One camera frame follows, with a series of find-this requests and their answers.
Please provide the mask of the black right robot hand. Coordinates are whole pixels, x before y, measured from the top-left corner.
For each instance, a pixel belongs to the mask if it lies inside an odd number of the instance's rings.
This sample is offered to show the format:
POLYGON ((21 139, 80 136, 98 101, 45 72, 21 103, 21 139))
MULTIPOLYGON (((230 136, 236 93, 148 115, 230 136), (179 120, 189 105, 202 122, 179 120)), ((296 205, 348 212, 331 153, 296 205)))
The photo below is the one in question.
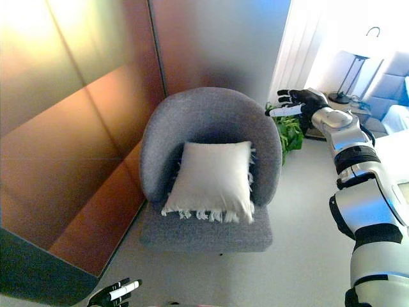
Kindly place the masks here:
POLYGON ((269 117, 295 116, 302 114, 310 120, 315 112, 328 107, 326 97, 312 88, 306 90, 279 90, 275 105, 265 107, 269 117))

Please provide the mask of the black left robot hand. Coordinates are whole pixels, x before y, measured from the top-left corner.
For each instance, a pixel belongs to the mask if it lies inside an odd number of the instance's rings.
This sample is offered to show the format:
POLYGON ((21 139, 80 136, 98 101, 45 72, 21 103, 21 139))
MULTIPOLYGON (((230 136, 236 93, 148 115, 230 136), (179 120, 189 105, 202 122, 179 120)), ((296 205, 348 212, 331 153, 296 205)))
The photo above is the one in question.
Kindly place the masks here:
POLYGON ((87 306, 129 306, 127 299, 131 292, 143 284, 141 279, 133 282, 130 278, 122 279, 94 293, 88 300, 87 306))

